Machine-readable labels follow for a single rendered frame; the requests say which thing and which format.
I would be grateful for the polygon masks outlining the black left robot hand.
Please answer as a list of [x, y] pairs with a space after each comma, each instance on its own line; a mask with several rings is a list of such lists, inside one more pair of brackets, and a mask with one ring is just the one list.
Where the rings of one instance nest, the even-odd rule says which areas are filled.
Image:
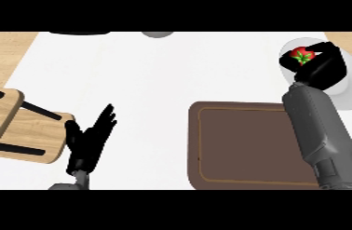
[[114, 106], [111, 104], [85, 131], [81, 131], [75, 121], [69, 120], [65, 123], [66, 146], [69, 149], [68, 175], [72, 175], [78, 170], [85, 174], [93, 172], [115, 124]]

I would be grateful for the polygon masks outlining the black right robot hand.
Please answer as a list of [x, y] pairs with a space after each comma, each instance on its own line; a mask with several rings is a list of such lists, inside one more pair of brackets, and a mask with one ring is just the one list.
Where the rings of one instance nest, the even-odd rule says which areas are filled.
[[315, 58], [300, 65], [288, 50], [279, 57], [279, 65], [294, 74], [294, 81], [319, 90], [331, 88], [346, 77], [346, 65], [340, 48], [331, 42], [304, 47], [315, 52]]

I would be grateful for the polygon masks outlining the brown tray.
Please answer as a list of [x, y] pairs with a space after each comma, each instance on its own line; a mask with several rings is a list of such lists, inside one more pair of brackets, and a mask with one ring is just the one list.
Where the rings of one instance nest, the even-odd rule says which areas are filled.
[[279, 103], [193, 102], [186, 174], [198, 190], [319, 188]]

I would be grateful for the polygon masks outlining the black rounded object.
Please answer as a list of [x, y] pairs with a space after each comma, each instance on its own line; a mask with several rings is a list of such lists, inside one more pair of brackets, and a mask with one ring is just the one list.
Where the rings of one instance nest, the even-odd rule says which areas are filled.
[[109, 32], [50, 32], [50, 33], [62, 35], [102, 35], [108, 34]]

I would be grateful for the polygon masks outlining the grey rounded object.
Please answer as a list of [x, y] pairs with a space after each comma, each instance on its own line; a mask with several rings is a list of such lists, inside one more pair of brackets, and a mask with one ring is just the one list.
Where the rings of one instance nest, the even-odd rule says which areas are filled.
[[173, 32], [142, 32], [146, 37], [164, 38], [173, 34]]

